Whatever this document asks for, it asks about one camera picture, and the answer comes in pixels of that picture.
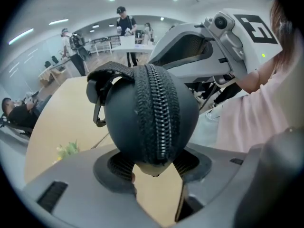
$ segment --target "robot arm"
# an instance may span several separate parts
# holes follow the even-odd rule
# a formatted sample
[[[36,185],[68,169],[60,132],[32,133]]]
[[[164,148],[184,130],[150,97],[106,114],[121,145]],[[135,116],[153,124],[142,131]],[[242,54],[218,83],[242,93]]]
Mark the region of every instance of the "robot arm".
[[[227,86],[282,50],[265,22],[253,12],[224,9],[202,24],[181,24],[156,45],[149,63],[163,66],[184,83],[213,80]]]

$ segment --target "black cap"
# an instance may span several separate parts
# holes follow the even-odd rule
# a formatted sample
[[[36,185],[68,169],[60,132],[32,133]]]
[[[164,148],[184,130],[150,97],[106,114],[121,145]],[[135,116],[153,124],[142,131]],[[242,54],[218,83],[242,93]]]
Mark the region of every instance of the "black cap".
[[[123,12],[125,12],[125,7],[119,6],[119,7],[117,8],[117,13],[123,13]]]

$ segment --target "man in black cap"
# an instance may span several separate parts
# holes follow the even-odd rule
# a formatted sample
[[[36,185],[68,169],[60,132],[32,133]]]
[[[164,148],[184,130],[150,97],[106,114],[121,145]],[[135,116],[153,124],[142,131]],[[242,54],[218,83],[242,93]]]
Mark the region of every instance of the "man in black cap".
[[[118,7],[117,13],[120,18],[117,20],[117,27],[121,27],[121,36],[125,35],[134,35],[137,30],[136,21],[133,16],[127,15],[125,7]],[[127,52],[128,66],[131,67],[129,52]],[[135,52],[131,52],[131,59],[134,66],[137,66],[136,54]]]

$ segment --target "zipper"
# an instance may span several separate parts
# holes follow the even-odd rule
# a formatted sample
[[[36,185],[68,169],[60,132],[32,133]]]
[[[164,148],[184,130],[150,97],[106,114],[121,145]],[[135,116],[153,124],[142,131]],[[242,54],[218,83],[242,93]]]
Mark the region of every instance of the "zipper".
[[[169,157],[172,146],[172,133],[168,99],[158,70],[152,64],[146,65],[150,81],[152,105],[155,119],[157,139],[157,159],[164,160]]]

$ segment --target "long hair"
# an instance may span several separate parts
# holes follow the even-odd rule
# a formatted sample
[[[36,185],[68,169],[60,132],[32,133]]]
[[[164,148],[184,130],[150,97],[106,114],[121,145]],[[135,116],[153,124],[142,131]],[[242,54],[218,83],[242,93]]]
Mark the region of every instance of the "long hair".
[[[285,15],[278,0],[275,0],[270,10],[271,29],[278,38],[283,50],[273,58],[275,70],[288,69],[294,51],[295,29]]]
[[[146,23],[146,25],[148,25],[148,27],[149,27],[149,31],[151,31],[151,25],[150,25],[150,23],[149,23],[149,22],[147,22],[147,23]]]

